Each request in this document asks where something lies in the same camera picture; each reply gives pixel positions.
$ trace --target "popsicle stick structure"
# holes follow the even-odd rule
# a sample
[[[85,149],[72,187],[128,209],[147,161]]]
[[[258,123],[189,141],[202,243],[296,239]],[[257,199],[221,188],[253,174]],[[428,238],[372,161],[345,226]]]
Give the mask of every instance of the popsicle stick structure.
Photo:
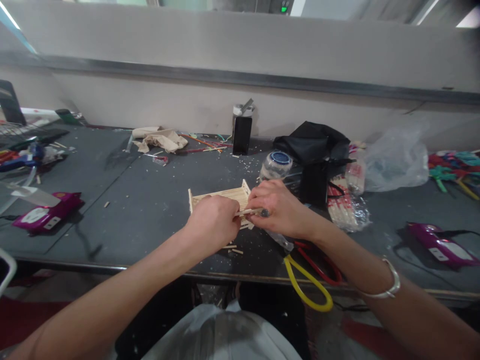
[[[218,191],[218,192],[212,192],[209,194],[205,195],[198,195],[198,196],[192,196],[192,190],[188,189],[188,200],[190,203],[190,214],[194,211],[195,206],[199,203],[200,200],[202,200],[204,197],[208,195],[221,195],[229,199],[237,200],[238,203],[240,204],[240,219],[241,219],[241,229],[249,228],[250,230],[254,228],[254,225],[248,221],[245,218],[245,214],[250,213],[250,211],[245,211],[245,207],[247,206],[247,203],[249,202],[249,195],[250,195],[250,188],[245,181],[245,179],[242,180],[241,182],[241,187],[237,187],[234,189],[230,190],[223,190],[223,191]]]

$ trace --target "scissors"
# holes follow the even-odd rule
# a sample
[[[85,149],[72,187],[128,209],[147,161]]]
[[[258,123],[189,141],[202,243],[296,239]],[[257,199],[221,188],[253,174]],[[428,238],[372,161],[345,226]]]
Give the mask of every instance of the scissors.
[[[333,280],[329,278],[319,267],[315,262],[307,255],[305,252],[305,249],[312,249],[311,245],[294,241],[290,242],[287,241],[287,239],[278,233],[267,231],[267,233],[277,242],[286,252],[286,257],[284,258],[285,262],[285,267],[286,267],[286,272],[288,273],[288,277],[290,278],[291,284],[293,285],[293,288],[295,289],[296,293],[300,298],[312,309],[326,313],[329,312],[334,303],[332,300],[332,297],[330,293],[325,289],[325,287],[316,279],[314,278],[307,270],[305,270],[303,267],[301,267],[290,255],[290,253],[297,248],[298,252],[305,258],[305,260],[312,266],[312,268],[324,279],[328,284],[332,286],[338,286],[340,282],[342,281],[342,274],[340,273],[340,270],[338,267],[327,257],[325,256],[325,261],[328,262],[328,264],[333,268],[333,271],[335,273],[335,278],[336,280]],[[294,271],[292,269],[292,265],[300,271],[308,280],[310,280],[320,291],[321,293],[325,296],[326,302],[325,304],[317,304],[316,302],[313,302],[310,300],[307,295],[302,291],[300,288],[297,279],[295,278]]]

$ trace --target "yellow scissors handle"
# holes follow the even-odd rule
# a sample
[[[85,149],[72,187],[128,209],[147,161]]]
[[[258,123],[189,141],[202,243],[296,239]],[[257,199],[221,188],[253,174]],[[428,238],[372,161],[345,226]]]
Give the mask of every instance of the yellow scissors handle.
[[[332,301],[332,297],[330,296],[327,289],[325,289],[324,286],[316,278],[310,275],[307,270],[305,270],[303,267],[297,264],[290,255],[288,255],[284,260],[285,260],[286,272],[288,273],[288,277],[290,278],[291,284],[293,285],[293,288],[295,289],[298,296],[300,296],[300,298],[305,302],[305,304],[307,304],[312,309],[322,313],[326,313],[332,310],[332,307],[334,306],[334,302]],[[296,267],[299,272],[305,275],[308,280],[310,280],[313,284],[315,284],[317,288],[320,289],[321,293],[326,298],[325,304],[319,305],[313,302],[312,300],[310,300],[307,297],[307,295],[304,294],[304,292],[302,291],[302,289],[300,288],[297,282],[297,279],[295,279],[294,271],[292,270],[292,265]]]

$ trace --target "beige cloth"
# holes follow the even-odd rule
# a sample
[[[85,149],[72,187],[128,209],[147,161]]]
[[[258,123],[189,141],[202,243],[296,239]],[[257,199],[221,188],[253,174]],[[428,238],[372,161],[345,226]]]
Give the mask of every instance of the beige cloth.
[[[134,138],[143,138],[142,142],[133,141],[141,153],[148,153],[149,145],[161,147],[167,153],[174,153],[189,143],[184,137],[178,136],[174,130],[159,130],[156,126],[136,128],[131,134]]]

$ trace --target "silver bracelet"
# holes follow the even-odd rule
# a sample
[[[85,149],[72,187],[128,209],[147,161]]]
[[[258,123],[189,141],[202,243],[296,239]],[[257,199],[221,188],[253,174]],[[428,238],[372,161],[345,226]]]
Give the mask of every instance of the silver bracelet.
[[[366,297],[372,298],[372,299],[387,299],[387,298],[395,298],[396,293],[399,292],[400,290],[400,276],[399,273],[395,270],[394,266],[388,261],[387,259],[383,258],[382,261],[386,262],[388,264],[388,267],[390,268],[391,274],[393,275],[393,286],[382,293],[379,294],[367,294],[365,292],[362,292],[359,290],[360,294],[365,295]]]

